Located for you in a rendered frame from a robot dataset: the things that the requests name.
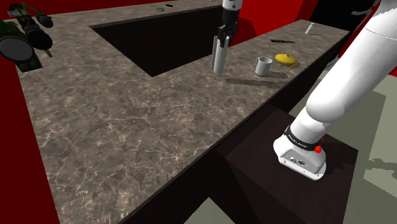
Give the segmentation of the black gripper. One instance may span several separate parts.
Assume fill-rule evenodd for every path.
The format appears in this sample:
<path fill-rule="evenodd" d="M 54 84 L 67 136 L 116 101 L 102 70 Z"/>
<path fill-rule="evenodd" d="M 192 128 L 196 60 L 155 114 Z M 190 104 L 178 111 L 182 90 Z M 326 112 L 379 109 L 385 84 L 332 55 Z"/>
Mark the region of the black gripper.
<path fill-rule="evenodd" d="M 218 27 L 218 40 L 220 42 L 220 47 L 223 48 L 225 46 L 226 32 L 228 32 L 229 37 L 228 43 L 232 43 L 233 37 L 235 36 L 238 27 L 238 17 L 238 10 L 223 9 L 223 26 Z"/>

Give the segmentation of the white mug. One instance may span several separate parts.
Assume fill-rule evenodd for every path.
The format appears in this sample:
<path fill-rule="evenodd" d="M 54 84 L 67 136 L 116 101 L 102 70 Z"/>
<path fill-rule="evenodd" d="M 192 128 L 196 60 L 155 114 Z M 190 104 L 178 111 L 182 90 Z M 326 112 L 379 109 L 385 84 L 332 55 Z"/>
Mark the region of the white mug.
<path fill-rule="evenodd" d="M 258 57 L 256 59 L 255 74 L 258 76 L 266 76 L 272 65 L 272 59 L 268 57 Z"/>

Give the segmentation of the yellow round lid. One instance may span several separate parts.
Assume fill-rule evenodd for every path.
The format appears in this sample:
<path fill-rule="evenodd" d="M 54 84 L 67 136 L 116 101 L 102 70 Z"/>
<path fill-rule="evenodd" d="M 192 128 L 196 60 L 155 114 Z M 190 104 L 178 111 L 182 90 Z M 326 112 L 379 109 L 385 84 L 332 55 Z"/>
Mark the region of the yellow round lid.
<path fill-rule="evenodd" d="M 275 60 L 285 66 L 293 66 L 298 63 L 298 61 L 289 53 L 279 53 L 275 56 Z"/>

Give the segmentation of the dark robot stand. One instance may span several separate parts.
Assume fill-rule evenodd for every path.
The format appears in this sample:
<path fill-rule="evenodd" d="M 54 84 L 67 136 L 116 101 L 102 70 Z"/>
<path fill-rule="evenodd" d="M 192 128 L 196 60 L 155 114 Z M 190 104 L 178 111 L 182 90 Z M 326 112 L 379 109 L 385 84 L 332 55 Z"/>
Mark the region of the dark robot stand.
<path fill-rule="evenodd" d="M 279 163 L 273 142 L 293 121 L 264 107 L 247 122 L 257 127 L 226 160 L 259 224 L 343 224 L 358 151 L 325 136 L 325 175 L 313 181 Z"/>

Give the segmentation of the black and green scope device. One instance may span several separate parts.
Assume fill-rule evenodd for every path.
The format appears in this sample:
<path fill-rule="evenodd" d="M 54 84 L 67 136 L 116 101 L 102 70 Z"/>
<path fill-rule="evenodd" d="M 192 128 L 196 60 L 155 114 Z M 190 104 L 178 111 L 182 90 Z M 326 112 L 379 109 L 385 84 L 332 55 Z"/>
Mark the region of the black and green scope device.
<path fill-rule="evenodd" d="M 16 22 L 0 20 L 0 56 L 12 61 L 25 73 L 42 68 L 36 50 L 51 57 L 52 38 L 42 27 L 53 27 L 52 17 L 26 3 L 9 5 L 8 15 Z"/>

